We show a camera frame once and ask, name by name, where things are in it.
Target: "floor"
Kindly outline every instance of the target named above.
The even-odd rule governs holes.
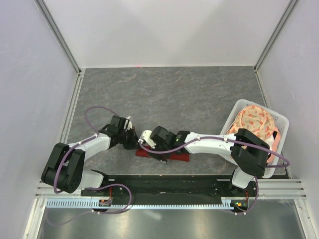
[[[178,132],[189,130],[219,134],[236,101],[247,99],[263,105],[252,67],[163,67],[87,69],[78,98],[68,143],[91,136],[84,113],[91,106],[110,107],[133,117],[138,136],[160,125]],[[98,128],[112,115],[102,109],[89,112]],[[120,145],[85,162],[86,169],[107,174],[232,174],[235,166],[218,155],[194,154],[190,162],[135,156]],[[277,169],[276,174],[283,174]]]
[[[62,223],[88,209],[46,209]],[[87,214],[61,227],[42,224],[39,239],[305,239],[294,201],[262,201],[245,216],[223,210],[133,209]]]

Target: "plastic basket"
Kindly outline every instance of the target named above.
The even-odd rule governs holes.
[[[281,114],[272,111],[269,108],[266,108],[264,106],[261,106],[259,104],[256,104],[252,101],[248,101],[248,100],[238,100],[233,108],[233,110],[231,111],[222,131],[220,134],[226,134],[228,132],[228,130],[230,129],[230,127],[234,124],[235,118],[238,115],[238,113],[245,108],[246,106],[250,106],[250,105],[256,105],[259,106],[261,108],[264,108],[266,111],[268,111],[271,116],[274,118],[275,121],[275,125],[278,128],[280,134],[281,134],[281,139],[280,142],[278,144],[277,147],[277,153],[281,153],[281,150],[283,149],[284,146],[284,142],[285,142],[285,138],[287,135],[287,131],[288,131],[288,127],[289,127],[289,120],[282,116]],[[274,161],[271,163],[268,163],[268,165],[277,165],[278,164],[278,157],[274,158]],[[263,178],[270,178],[273,174],[274,174],[275,168],[266,168],[265,170],[265,175],[263,176]]]

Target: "orange fabric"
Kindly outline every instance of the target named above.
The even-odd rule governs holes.
[[[238,113],[228,134],[237,133],[240,128],[248,129],[264,141],[273,134],[275,121],[263,108],[259,106],[246,106]]]
[[[278,144],[279,144],[280,139],[281,139],[281,135],[280,135],[279,130],[277,129],[277,127],[274,128],[274,131],[276,131],[277,134],[276,134],[276,137],[274,139],[273,144],[271,145],[271,150],[277,152],[277,148],[278,148]],[[267,163],[273,162],[274,159],[275,159],[275,156],[273,154],[271,154],[270,157],[267,160]]]

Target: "gray table surface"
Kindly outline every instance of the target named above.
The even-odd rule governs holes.
[[[160,125],[172,132],[189,130],[219,134],[239,99],[264,105],[252,67],[161,67],[87,69],[79,94],[68,142],[94,132],[84,113],[91,106],[110,107],[121,116],[132,116],[138,136]],[[103,109],[89,112],[97,128],[112,114]],[[232,174],[235,166],[218,155],[193,154],[190,162],[162,164],[135,156],[121,145],[85,162],[86,169],[107,174]],[[276,174],[284,173],[283,169]]]

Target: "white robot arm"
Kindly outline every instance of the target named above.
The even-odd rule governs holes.
[[[127,150],[136,149],[137,141],[135,129],[129,118],[113,116],[110,124],[104,126],[92,137],[69,145],[56,144],[41,180],[51,186],[54,186],[54,181],[57,180],[56,188],[68,193],[74,192],[80,183],[81,187],[98,187],[103,176],[90,171],[83,172],[84,161],[117,144],[122,144]]]
[[[265,173],[268,153],[259,149],[246,147],[230,142],[240,141],[269,149],[269,146],[246,129],[240,129],[237,134],[206,135],[189,131],[179,131],[176,135],[161,126],[153,131],[142,132],[140,146],[153,157],[166,162],[171,153],[213,153],[219,154],[229,162],[238,166],[232,177],[232,185],[246,188],[255,176],[262,177]],[[147,143],[152,150],[143,147]]]

